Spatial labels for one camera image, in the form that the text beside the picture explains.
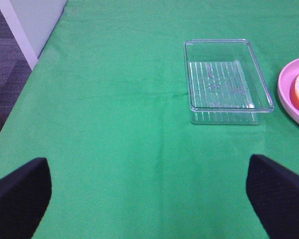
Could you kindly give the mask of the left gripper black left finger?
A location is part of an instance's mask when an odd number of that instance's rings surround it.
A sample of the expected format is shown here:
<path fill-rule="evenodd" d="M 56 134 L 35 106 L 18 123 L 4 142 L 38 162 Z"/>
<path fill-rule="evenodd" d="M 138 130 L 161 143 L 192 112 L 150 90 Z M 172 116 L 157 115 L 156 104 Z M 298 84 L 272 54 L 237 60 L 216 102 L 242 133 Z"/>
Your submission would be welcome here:
<path fill-rule="evenodd" d="M 0 239 L 33 237 L 49 205 L 52 182 L 46 158 L 35 158 L 0 179 Z"/>

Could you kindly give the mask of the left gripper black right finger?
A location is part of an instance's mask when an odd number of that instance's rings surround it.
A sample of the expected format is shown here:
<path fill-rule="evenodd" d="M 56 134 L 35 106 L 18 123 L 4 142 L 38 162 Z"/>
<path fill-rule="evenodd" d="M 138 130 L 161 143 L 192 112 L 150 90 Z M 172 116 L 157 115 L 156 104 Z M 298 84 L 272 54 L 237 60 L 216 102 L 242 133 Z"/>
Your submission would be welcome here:
<path fill-rule="evenodd" d="M 260 154 L 250 157 L 248 199 L 271 239 L 299 239 L 299 175 Z"/>

